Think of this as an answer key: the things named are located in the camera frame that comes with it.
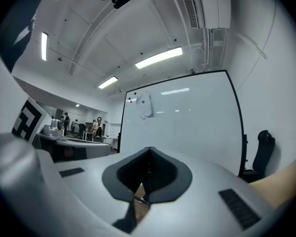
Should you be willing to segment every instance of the air vent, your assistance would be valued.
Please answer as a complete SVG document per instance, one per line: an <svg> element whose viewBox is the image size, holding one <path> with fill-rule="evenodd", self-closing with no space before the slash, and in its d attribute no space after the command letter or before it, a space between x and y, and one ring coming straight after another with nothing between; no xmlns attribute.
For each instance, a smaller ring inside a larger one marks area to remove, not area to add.
<svg viewBox="0 0 296 237"><path fill-rule="evenodd" d="M69 170L59 171L60 176L62 176L62 177L72 176L72 175L76 175L76 174L79 174L82 172L84 172L84 170L82 168L73 168L73 169L69 169Z"/></svg>
<svg viewBox="0 0 296 237"><path fill-rule="evenodd" d="M220 191L219 195L228 206L243 230L256 224L260 217L232 189Z"/></svg>
<svg viewBox="0 0 296 237"><path fill-rule="evenodd" d="M196 9L194 6L194 1L193 0L184 0L185 7L187 10L187 14L189 17L189 21L191 23L192 28L199 28L198 25L198 20L197 20L197 14L196 14Z"/></svg>

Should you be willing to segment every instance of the desk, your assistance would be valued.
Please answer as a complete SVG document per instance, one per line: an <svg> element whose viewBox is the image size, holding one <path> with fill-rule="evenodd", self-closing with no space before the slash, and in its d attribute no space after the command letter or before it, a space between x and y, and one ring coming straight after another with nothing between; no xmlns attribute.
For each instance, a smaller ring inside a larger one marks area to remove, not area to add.
<svg viewBox="0 0 296 237"><path fill-rule="evenodd" d="M199 229L206 232L205 236L222 236L226 229L231 229L233 235L239 235L242 233L239 223L233 217L230 217L232 214L228 207L217 195L219 191L226 189L234 189L241 194L248 201L247 203L250 204L252 210L261 218L273 211L271 206L253 191L252 187L224 168L184 154L163 152L185 163L190 168L193 173L192 183L179 199L171 203L152 204L144 220L131 233L132 237L179 236L176 233L184 232L191 233L191 236L197 236ZM133 153L124 152L94 159L60 162L56 163L55 166L58 171L77 167L84 170L80 174L65 177L60 181L66 183L71 192L83 203L83 206L103 222L111 225L125 216L129 203L115 199L108 193L103 185L102 175L108 166ZM47 184L48 182L55 182L52 176L50 179L50 181L46 181ZM178 211L181 215L172 217L170 220L166 217L158 217L160 215L175 215L175 212ZM217 218L226 218L227 220L217 221ZM209 224L209 222L217 222L219 225Z"/></svg>
<svg viewBox="0 0 296 237"><path fill-rule="evenodd" d="M89 131L89 132L87 132L87 131L83 131L83 137L82 137L82 140L86 140L86 137L87 137L87 134L88 134L88 133L93 134L93 131Z"/></svg>
<svg viewBox="0 0 296 237"><path fill-rule="evenodd" d="M296 196L296 160L283 170L250 185L274 208Z"/></svg>
<svg viewBox="0 0 296 237"><path fill-rule="evenodd" d="M113 140L111 143L107 143L107 144L111 145L111 147L114 148L113 147L114 140L118 140L118 137L113 137L113 136L108 136L107 137L106 135L103 135L102 139L103 139L103 142L104 142L104 139L106 140L105 143L107 143L107 140Z"/></svg>

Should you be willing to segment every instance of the white wall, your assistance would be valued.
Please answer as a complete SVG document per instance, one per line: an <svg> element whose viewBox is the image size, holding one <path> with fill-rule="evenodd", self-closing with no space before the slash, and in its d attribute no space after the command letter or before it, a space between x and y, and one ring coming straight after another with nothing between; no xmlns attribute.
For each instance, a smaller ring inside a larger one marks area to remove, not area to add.
<svg viewBox="0 0 296 237"><path fill-rule="evenodd" d="M101 117L102 122L104 122L105 115L106 115L106 112L101 112L99 110L89 109L86 113L85 122L93 123L93 120L97 119L98 117Z"/></svg>
<svg viewBox="0 0 296 237"><path fill-rule="evenodd" d="M267 174L296 159L296 25L278 0L231 0L231 28L246 34L267 59L228 34L223 69L234 83L248 135L246 168L262 130L276 139Z"/></svg>
<svg viewBox="0 0 296 237"><path fill-rule="evenodd" d="M123 117L123 109L124 109L124 101L125 94L119 94L117 96L110 97L111 101L111 109L110 112L105 116L105 120L108 121L106 125L107 132L105 132L109 136L118 136L118 133L121 129L122 117Z"/></svg>

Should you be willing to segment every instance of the pipe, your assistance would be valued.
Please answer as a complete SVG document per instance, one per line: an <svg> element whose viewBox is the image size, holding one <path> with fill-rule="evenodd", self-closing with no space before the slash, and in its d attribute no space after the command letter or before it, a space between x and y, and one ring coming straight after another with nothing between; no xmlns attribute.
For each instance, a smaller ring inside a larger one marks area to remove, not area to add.
<svg viewBox="0 0 296 237"><path fill-rule="evenodd" d="M223 48L222 48L222 54L221 54L220 63L219 63L219 70L220 70L220 67L221 67L222 58L224 57L226 42L227 42L227 28L225 29L225 38L224 38L224 43L223 43Z"/></svg>
<svg viewBox="0 0 296 237"><path fill-rule="evenodd" d="M207 52L206 52L206 48L207 48L207 40L206 40L206 33L205 33L205 27L203 27L203 40L204 40L204 61L207 58Z"/></svg>
<svg viewBox="0 0 296 237"><path fill-rule="evenodd" d="M233 33L235 36L238 36L240 39L242 39L244 42L246 42L247 44L249 44L251 47L253 47L261 56L263 56L264 59L267 60L267 56L262 52L262 50L260 48L258 48L257 44L251 40L249 37L242 35L232 29L228 29L228 31L230 31L231 33Z"/></svg>
<svg viewBox="0 0 296 237"><path fill-rule="evenodd" d="M207 40L208 40L208 45L207 45L207 50L208 50L208 56L207 56L207 64L209 63L209 56L210 56L210 45L211 45L211 42L210 42L210 39L209 39L209 30L208 28L206 28L207 30Z"/></svg>
<svg viewBox="0 0 296 237"><path fill-rule="evenodd" d="M207 65L209 63L208 59L209 59L209 45L210 45L210 43L209 43L209 36L208 36L208 34L207 34L207 36L205 35L205 37L204 37L204 45L205 45L206 38L208 40L207 47L204 46L204 50L205 50L205 48L207 48L206 57L204 57L204 60L206 60L206 62L203 63L203 64L201 64L201 66L205 66L205 65Z"/></svg>

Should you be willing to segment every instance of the fluorescent light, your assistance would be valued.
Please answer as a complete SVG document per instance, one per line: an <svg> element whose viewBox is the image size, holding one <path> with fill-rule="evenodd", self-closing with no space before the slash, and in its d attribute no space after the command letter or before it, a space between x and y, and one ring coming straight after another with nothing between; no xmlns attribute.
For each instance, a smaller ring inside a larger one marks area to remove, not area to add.
<svg viewBox="0 0 296 237"><path fill-rule="evenodd" d="M42 33L42 36L41 36L41 58L44 61L47 60L47 41L48 41L48 34Z"/></svg>
<svg viewBox="0 0 296 237"><path fill-rule="evenodd" d="M107 80L106 82L102 83L99 88L103 89L105 88L106 86L112 84L113 82L116 82L118 79L116 77L112 77L110 78L109 80Z"/></svg>
<svg viewBox="0 0 296 237"><path fill-rule="evenodd" d="M157 54L155 56L152 56L146 60L140 61L139 63L136 63L136 67L139 69L142 69L146 66L149 66L153 63L159 62L159 61L163 61L178 55L182 55L183 51L182 51L182 47L178 47L160 54Z"/></svg>
<svg viewBox="0 0 296 237"><path fill-rule="evenodd" d="M129 100L126 100L126 102L130 102L130 101L137 101L137 99L136 98L134 98L134 99L129 99Z"/></svg>
<svg viewBox="0 0 296 237"><path fill-rule="evenodd" d="M185 91L189 91L189 88L166 91L166 92L162 92L161 95L169 95L169 94L178 93L178 92L185 92Z"/></svg>

